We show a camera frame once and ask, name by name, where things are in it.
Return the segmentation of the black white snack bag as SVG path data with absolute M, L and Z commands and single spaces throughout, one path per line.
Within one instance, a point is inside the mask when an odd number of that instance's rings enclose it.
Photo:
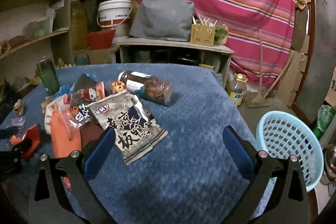
M 143 157 L 168 134 L 139 98 L 127 90 L 92 102 L 88 107 L 102 129 L 114 129 L 115 145 L 126 165 Z

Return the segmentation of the orange cartoon snack packet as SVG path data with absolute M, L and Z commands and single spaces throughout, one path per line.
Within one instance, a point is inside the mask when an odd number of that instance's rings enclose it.
M 111 94 L 117 94 L 126 90 L 125 83 L 122 81 L 115 81 L 109 84 Z

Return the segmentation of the green trash bag bin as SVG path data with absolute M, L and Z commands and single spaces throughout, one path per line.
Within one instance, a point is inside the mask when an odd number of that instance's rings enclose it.
M 330 105 L 322 105 L 318 110 L 317 123 L 313 130 L 317 139 L 321 139 L 335 117 L 335 110 Z

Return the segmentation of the orange plastic wrapper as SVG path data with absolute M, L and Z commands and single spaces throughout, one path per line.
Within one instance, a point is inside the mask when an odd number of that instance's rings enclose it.
M 55 158 L 67 157 L 72 151 L 81 151 L 81 135 L 78 128 L 72 130 L 72 139 L 69 138 L 60 113 L 53 111 L 50 121 L 51 143 Z

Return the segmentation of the straw broom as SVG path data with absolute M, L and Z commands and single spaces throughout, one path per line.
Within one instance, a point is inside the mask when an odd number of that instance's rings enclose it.
M 259 86 L 258 86 L 258 93 L 254 99 L 246 103 L 246 106 L 250 109 L 256 108 L 264 108 L 269 106 L 267 101 L 267 97 L 269 93 L 273 90 L 276 84 L 280 81 L 284 73 L 287 71 L 288 67 L 290 66 L 293 58 L 294 53 L 289 54 L 288 61 L 286 62 L 285 66 L 283 67 L 281 73 L 277 76 L 271 87 L 263 94 L 263 38 L 262 38 L 262 30 L 259 30 L 259 42 L 260 42 L 260 65 L 259 65 Z

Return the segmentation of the oil bottle on floor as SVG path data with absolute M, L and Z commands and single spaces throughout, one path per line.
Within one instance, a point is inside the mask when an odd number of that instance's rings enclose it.
M 229 97 L 235 106 L 240 106 L 247 92 L 247 77 L 245 74 L 236 73 L 229 85 Z

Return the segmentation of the green glass bottle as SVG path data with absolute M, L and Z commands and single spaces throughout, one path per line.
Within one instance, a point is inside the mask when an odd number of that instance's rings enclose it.
M 56 94 L 60 88 L 60 84 L 53 61 L 44 57 L 37 63 L 37 71 L 48 95 L 52 96 Z

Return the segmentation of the clear plastic snack jar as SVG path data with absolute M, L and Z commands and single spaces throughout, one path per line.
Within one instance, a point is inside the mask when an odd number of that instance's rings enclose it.
M 129 92 L 143 99 L 166 106 L 171 102 L 173 94 L 171 84 L 152 75 L 136 71 L 122 71 L 118 75 L 118 81 L 123 82 Z

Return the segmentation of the wooden side table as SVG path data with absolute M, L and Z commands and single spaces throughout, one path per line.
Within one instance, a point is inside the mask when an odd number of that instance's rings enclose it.
M 122 63 L 163 63 L 204 66 L 219 77 L 226 86 L 234 51 L 226 46 L 203 46 L 189 42 L 173 42 L 141 38 L 119 38 L 115 44 Z

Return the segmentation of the green vegetables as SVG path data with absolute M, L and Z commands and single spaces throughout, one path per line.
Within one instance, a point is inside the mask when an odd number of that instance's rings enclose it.
M 223 46 L 228 39 L 228 27 L 225 24 L 215 26 L 214 44 Z

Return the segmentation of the yellow chopstick holder box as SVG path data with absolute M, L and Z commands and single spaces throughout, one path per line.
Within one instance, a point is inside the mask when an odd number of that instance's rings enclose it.
M 214 46 L 215 24 L 210 18 L 202 18 L 199 14 L 192 16 L 190 43 L 200 46 Z

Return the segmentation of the yellow oil jug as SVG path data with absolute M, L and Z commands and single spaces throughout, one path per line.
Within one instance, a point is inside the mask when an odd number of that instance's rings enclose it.
M 70 6 L 70 36 L 74 51 L 87 47 L 87 15 L 80 0 L 71 0 Z

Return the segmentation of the white plastic bucket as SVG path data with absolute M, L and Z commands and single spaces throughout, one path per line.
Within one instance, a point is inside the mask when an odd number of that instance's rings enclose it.
M 97 24 L 101 28 L 115 28 L 130 19 L 131 0 L 110 0 L 98 5 Z

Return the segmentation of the wooden shelf unit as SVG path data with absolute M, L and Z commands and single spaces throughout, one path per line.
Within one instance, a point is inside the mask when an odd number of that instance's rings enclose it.
M 1 0 L 1 82 L 29 87 L 37 63 L 74 63 L 70 36 L 71 0 Z

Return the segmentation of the grey fabric bag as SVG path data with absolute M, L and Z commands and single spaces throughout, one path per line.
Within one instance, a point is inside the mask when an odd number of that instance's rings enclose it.
M 130 36 L 189 42 L 194 3 L 188 0 L 141 0 Z

